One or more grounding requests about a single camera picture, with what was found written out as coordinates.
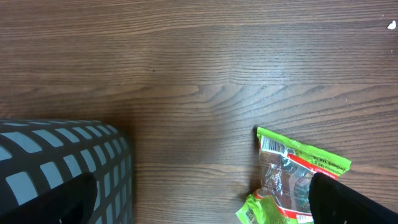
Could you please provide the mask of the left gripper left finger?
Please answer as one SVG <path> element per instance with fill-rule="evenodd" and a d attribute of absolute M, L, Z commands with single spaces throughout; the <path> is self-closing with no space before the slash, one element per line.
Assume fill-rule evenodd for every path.
<path fill-rule="evenodd" d="M 97 194 L 96 178 L 85 172 L 1 215 L 1 223 L 88 223 Z"/>

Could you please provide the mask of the green snack packet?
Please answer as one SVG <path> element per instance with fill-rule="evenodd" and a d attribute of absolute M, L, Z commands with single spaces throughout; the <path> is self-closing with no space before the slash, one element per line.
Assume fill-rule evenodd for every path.
<path fill-rule="evenodd" d="M 257 128 L 261 187 L 236 212 L 242 224 L 313 223 L 308 199 L 314 174 L 337 179 L 351 161 L 265 128 Z"/>

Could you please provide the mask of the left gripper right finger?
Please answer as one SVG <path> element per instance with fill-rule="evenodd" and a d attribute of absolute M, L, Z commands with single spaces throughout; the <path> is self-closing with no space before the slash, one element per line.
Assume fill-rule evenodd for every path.
<path fill-rule="evenodd" d="M 397 224 L 397 213 L 322 173 L 310 183 L 315 224 Z"/>

